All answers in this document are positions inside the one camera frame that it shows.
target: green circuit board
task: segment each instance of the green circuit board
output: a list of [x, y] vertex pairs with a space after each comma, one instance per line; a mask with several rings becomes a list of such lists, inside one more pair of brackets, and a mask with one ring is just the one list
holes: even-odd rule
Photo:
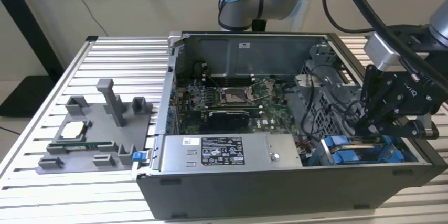
[[178, 90], [178, 94], [181, 134], [213, 134], [207, 128], [209, 114], [235, 111], [249, 112], [250, 119], [247, 127], [234, 133], [271, 132], [299, 137], [289, 100], [275, 79], [257, 78], [254, 84], [246, 87], [193, 84]]

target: blue tab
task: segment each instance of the blue tab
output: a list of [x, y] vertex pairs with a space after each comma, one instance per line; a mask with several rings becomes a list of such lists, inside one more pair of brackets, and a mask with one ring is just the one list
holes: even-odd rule
[[143, 162], [147, 160], [147, 152], [135, 152], [133, 154], [133, 161]]

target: gray plastic post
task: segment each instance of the gray plastic post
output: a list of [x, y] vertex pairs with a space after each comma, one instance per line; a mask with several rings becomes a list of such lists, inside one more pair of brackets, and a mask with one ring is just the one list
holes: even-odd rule
[[119, 147], [119, 159], [123, 165], [133, 165], [133, 154], [137, 152], [135, 145], [131, 145], [130, 152], [125, 149], [125, 146]]
[[125, 120], [122, 114], [123, 109], [115, 97], [113, 87], [114, 87], [113, 79], [101, 79], [99, 83], [97, 84], [97, 89], [99, 90], [99, 92], [103, 93], [107, 105], [110, 106], [110, 112], [113, 114], [115, 124], [118, 125], [118, 127], [123, 127], [127, 121]]

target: floor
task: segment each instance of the floor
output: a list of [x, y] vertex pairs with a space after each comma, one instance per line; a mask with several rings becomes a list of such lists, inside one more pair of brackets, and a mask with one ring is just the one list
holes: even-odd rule
[[[7, 99], [11, 92], [15, 90], [21, 81], [0, 81], [0, 103]], [[0, 116], [0, 126], [19, 133], [26, 129], [31, 118], [5, 118]], [[0, 161], [6, 157], [14, 143], [18, 140], [18, 135], [0, 129]]]

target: white label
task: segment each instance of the white label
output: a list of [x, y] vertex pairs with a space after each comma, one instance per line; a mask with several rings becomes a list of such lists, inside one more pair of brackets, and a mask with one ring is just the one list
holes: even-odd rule
[[201, 138], [197, 137], [185, 137], [183, 145], [199, 145]]
[[251, 43], [241, 43], [239, 48], [251, 48]]

